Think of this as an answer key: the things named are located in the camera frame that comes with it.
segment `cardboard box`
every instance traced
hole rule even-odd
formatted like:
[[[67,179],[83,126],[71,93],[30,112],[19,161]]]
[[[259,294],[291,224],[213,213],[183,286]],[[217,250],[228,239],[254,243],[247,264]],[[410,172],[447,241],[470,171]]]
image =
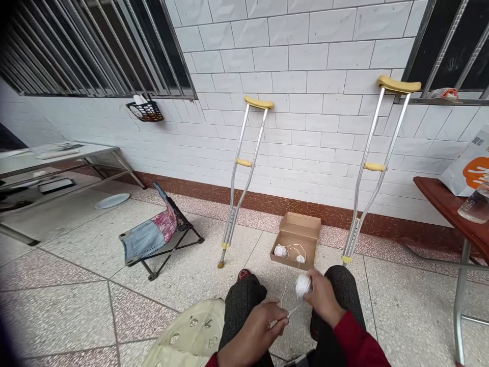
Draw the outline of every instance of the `cardboard box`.
[[[282,218],[279,230],[277,239],[270,251],[270,259],[302,270],[313,268],[314,259],[316,258],[317,241],[319,239],[319,232],[321,231],[321,219],[288,212]],[[300,246],[290,246],[287,247],[289,250],[288,258],[280,257],[274,255],[275,247],[278,244],[285,247],[300,244],[304,250]],[[295,261],[297,255],[304,256],[306,262],[303,264]]]

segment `aluminum crutch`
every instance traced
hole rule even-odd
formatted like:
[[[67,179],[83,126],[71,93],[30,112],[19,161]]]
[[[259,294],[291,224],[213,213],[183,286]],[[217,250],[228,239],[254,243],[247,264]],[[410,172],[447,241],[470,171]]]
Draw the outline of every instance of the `aluminum crutch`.
[[[256,157],[258,156],[258,149],[260,148],[261,137],[263,135],[263,127],[265,126],[266,114],[268,110],[274,108],[273,102],[268,101],[260,101],[249,96],[245,96],[244,100],[246,101],[246,111],[244,113],[243,127],[241,128],[241,135],[239,136],[238,148],[236,150],[236,157],[234,158],[234,166],[233,173],[231,175],[231,204],[229,206],[229,215],[228,221],[226,224],[226,229],[224,230],[223,235],[223,252],[221,254],[221,260],[218,263],[218,268],[221,269],[224,266],[224,256],[226,255],[226,250],[231,247],[231,240],[233,238],[234,226],[236,225],[236,218],[238,217],[238,210],[243,203],[243,199],[245,198],[246,192],[248,191],[248,187],[250,186],[251,177],[253,176],[253,170],[255,169]],[[241,151],[241,144],[243,143],[243,137],[245,135],[246,122],[248,119],[248,112],[250,110],[250,106],[257,107],[259,109],[264,110],[263,112],[263,120],[261,121],[260,133],[258,134],[258,141],[256,142],[255,153],[253,155],[253,161],[247,161],[239,158],[239,152]],[[236,177],[236,168],[238,165],[249,167],[250,172],[248,173],[248,180],[246,182],[246,186],[244,187],[241,198],[239,199],[238,205],[234,207],[234,179]]]
[[[357,239],[360,234],[360,229],[362,228],[363,221],[367,216],[368,211],[372,206],[378,191],[381,189],[382,181],[384,180],[384,176],[386,175],[387,166],[389,164],[392,151],[394,150],[394,145],[396,143],[397,135],[399,134],[399,130],[401,128],[402,119],[404,118],[406,107],[408,106],[409,103],[409,97],[411,96],[411,93],[417,92],[421,89],[421,83],[419,82],[415,82],[415,83],[399,82],[389,78],[386,75],[381,75],[378,77],[377,85],[381,88],[381,93],[378,97],[377,107],[373,115],[372,126],[370,128],[370,133],[368,134],[367,145],[365,147],[365,152],[363,153],[362,164],[360,165],[360,171],[358,172],[357,185],[355,186],[353,220],[351,221],[350,232],[348,233],[348,239],[346,240],[346,245],[345,248],[343,249],[343,255],[341,256],[341,259],[343,260],[343,266],[348,265],[352,260],[352,256],[357,246]],[[397,120],[397,124],[394,129],[394,135],[392,136],[391,144],[389,145],[389,149],[387,150],[387,156],[384,164],[370,163],[367,162],[368,148],[370,146],[370,142],[372,140],[375,127],[377,126],[378,112],[381,108],[382,99],[384,98],[384,93],[386,89],[392,92],[405,94],[405,99],[402,105],[401,114],[399,115],[399,119]],[[370,200],[368,201],[365,210],[363,210],[362,215],[360,216],[360,218],[358,218],[358,196],[360,192],[360,182],[362,180],[362,174],[364,169],[369,171],[380,172],[381,175],[377,181],[377,186],[375,187],[374,192],[370,196]]]

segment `person's right hand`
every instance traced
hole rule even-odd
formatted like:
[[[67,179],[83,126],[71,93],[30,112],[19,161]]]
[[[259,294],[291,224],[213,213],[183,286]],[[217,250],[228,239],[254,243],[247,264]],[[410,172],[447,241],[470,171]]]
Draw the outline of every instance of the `person's right hand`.
[[[312,291],[304,294],[304,301],[311,304],[318,315],[334,329],[346,311],[336,300],[328,278],[316,269],[309,270],[307,276],[311,278]]]

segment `white plate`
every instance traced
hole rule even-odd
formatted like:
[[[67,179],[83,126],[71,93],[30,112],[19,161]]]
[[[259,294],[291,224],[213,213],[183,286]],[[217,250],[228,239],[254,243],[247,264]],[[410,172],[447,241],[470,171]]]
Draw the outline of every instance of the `white plate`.
[[[130,196],[131,194],[117,194],[109,196],[108,198],[100,200],[98,203],[96,203],[95,209],[108,209],[120,205],[123,202],[127,201]]]

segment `black pants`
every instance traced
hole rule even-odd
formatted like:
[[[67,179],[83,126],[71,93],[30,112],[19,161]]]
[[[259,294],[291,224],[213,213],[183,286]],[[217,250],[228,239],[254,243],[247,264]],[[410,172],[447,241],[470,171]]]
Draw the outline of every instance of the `black pants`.
[[[365,329],[362,308],[355,278],[347,268],[334,265],[326,271],[333,285],[336,299],[343,309],[349,310]],[[235,283],[226,296],[224,328],[219,349],[222,349],[234,338],[245,324],[253,307],[266,297],[266,288],[260,284],[255,275],[250,275]],[[316,350],[308,355],[309,366],[346,366],[346,358],[332,328],[315,312],[312,312],[311,329],[318,333]],[[266,352],[255,366],[273,366],[270,354]]]

